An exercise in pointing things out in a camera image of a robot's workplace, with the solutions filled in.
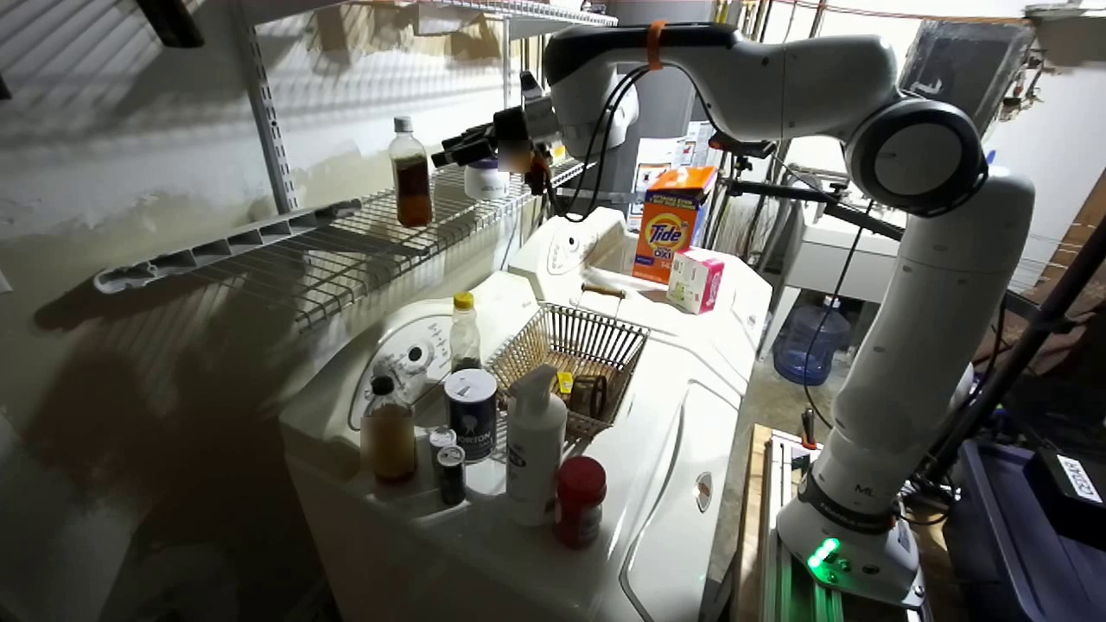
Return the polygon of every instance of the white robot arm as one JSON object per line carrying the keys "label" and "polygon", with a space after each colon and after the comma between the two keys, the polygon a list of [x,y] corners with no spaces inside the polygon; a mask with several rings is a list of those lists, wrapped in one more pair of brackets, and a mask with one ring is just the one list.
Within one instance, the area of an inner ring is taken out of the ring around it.
{"label": "white robot arm", "polygon": [[914,214],[894,281],[834,404],[838,428],[779,534],[816,579],[921,606],[899,492],[934,445],[1021,258],[1032,185],[989,173],[974,124],[902,98],[876,37],[740,41],[714,23],[572,30],[545,47],[560,135],[583,153],[611,67],[679,67],[733,137],[834,135],[854,182]]}

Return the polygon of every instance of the blue container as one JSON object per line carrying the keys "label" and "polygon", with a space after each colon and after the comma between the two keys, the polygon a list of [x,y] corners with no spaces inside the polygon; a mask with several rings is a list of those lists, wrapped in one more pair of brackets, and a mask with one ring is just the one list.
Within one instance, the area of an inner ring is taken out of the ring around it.
{"label": "blue container", "polygon": [[834,351],[849,341],[849,320],[834,305],[798,305],[770,347],[775,369],[792,382],[820,388]]}

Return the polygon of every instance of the plastic bottle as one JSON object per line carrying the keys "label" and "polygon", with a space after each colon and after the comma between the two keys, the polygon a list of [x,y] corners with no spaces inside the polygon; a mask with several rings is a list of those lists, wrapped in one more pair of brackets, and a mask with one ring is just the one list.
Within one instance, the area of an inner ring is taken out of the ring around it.
{"label": "plastic bottle", "polygon": [[418,471],[411,407],[396,401],[391,377],[375,377],[375,404],[368,413],[371,468],[380,483],[411,481]]}
{"label": "plastic bottle", "polygon": [[431,226],[431,191],[429,191],[429,160],[425,146],[411,135],[409,116],[393,116],[391,137],[391,173],[393,173],[393,206],[406,227]]}
{"label": "plastic bottle", "polygon": [[464,193],[471,199],[482,199],[493,206],[497,221],[497,245],[493,245],[493,265],[509,265],[515,242],[517,242],[517,206],[515,206],[515,182],[509,160],[489,155],[464,169]]}
{"label": "plastic bottle", "polygon": [[453,296],[448,369],[477,369],[477,365],[482,365],[477,302],[471,291],[459,291]]}
{"label": "plastic bottle", "polygon": [[509,413],[509,508],[522,525],[551,517],[567,407],[554,394],[554,365],[524,372],[512,388]]}
{"label": "plastic bottle", "polygon": [[849,320],[838,310],[838,296],[798,305],[770,347],[775,369],[792,382],[820,388],[848,337]]}

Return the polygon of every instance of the wire basket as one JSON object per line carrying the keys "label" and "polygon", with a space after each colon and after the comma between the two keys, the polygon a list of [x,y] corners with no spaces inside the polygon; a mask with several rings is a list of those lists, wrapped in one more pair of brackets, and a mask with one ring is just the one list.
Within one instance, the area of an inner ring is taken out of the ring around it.
{"label": "wire basket", "polygon": [[493,357],[501,394],[537,365],[573,377],[567,394],[567,440],[596,440],[616,426],[634,369],[649,333],[583,307],[544,305],[544,310]]}

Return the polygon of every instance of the bottle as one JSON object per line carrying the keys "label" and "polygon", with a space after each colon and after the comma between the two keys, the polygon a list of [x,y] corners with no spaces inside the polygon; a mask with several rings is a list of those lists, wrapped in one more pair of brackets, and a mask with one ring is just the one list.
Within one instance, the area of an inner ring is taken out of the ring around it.
{"label": "bottle", "polygon": [[770,347],[775,369],[792,382],[820,388],[848,337],[849,320],[838,310],[838,296],[798,305]]}
{"label": "bottle", "polygon": [[371,468],[380,483],[411,481],[418,471],[411,407],[396,401],[391,377],[375,377],[375,404],[368,413]]}
{"label": "bottle", "polygon": [[477,302],[471,291],[453,296],[448,369],[482,369]]}
{"label": "bottle", "polygon": [[393,116],[391,137],[393,211],[406,227],[431,226],[429,160],[425,146],[411,135],[409,116]]}
{"label": "bottle", "polygon": [[601,525],[601,499],[608,494],[608,476],[591,457],[572,457],[555,471],[555,538],[572,548],[596,541]]}
{"label": "bottle", "polygon": [[493,245],[493,261],[490,265],[505,271],[512,253],[515,253],[515,242],[517,242],[517,206],[515,206],[515,185],[512,185],[509,160],[489,155],[489,160],[471,163],[464,169],[464,193],[493,211],[497,245]]}
{"label": "bottle", "polygon": [[554,365],[524,372],[512,388],[509,413],[509,508],[522,525],[551,517],[567,407],[554,394]]}

